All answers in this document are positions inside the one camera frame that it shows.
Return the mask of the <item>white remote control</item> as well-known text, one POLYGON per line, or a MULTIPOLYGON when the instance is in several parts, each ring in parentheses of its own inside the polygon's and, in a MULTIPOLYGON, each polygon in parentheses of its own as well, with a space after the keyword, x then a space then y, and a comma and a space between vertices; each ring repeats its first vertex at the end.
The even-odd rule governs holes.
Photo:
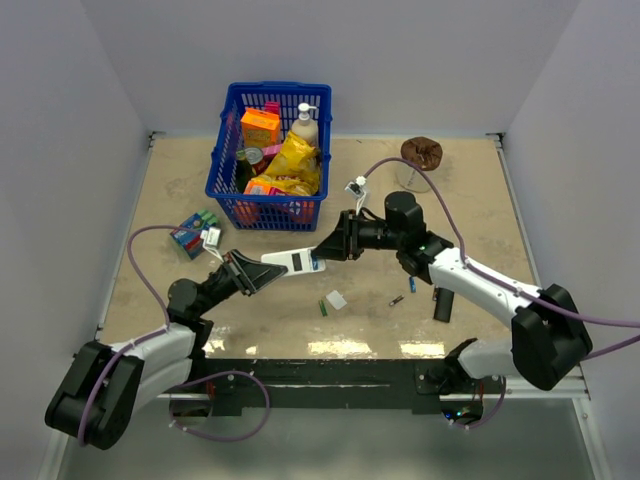
POLYGON ((266 253, 261 256, 261 261, 263 263, 285 267, 287 270, 287 272, 285 273, 286 276, 299 276, 323 272, 312 270, 312 249, 313 247, 305 247, 300 249, 266 253))

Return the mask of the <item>white battery cover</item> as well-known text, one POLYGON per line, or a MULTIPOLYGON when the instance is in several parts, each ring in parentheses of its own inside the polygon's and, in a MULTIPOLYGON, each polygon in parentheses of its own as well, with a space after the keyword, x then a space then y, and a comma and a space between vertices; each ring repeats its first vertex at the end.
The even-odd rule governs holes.
POLYGON ((347 305, 344 297, 336 290, 326 295, 326 300, 335 310, 341 310, 347 305))

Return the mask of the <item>green battery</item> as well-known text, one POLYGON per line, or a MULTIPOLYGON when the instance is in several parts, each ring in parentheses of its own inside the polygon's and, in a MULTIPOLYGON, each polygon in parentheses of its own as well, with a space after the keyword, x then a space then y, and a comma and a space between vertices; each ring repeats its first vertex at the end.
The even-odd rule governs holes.
POLYGON ((326 305, 324 303, 324 301, 322 299, 319 300, 319 307, 322 313, 323 317, 327 317, 328 316, 328 311, 326 309, 326 305))

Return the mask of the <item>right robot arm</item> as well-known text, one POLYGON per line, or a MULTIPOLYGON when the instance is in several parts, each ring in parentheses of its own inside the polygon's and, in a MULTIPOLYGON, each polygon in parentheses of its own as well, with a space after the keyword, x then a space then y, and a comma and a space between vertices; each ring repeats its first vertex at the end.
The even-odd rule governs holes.
POLYGON ((550 391, 592 352, 592 340, 566 289, 556 284, 542 289, 473 266, 452 242, 428 230, 423 210, 409 192, 388 194, 384 207, 382 218, 341 212, 313 256, 347 261, 367 249, 392 251, 410 276, 467 299, 511 332, 501 341, 468 339, 427 372, 427 381, 442 393, 469 392, 491 376, 519 376, 550 391))

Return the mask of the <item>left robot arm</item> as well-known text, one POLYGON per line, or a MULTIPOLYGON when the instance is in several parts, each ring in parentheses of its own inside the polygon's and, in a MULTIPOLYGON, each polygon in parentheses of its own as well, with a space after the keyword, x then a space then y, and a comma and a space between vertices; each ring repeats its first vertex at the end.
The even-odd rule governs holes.
POLYGON ((199 360, 213 324, 205 313, 236 293, 251 296, 285 276, 287 267, 224 255, 206 280, 179 279, 168 291, 168 324, 139 338, 84 344, 50 401, 44 421, 83 445, 111 448, 132 415, 159 394, 179 386, 200 390, 207 368, 199 360))

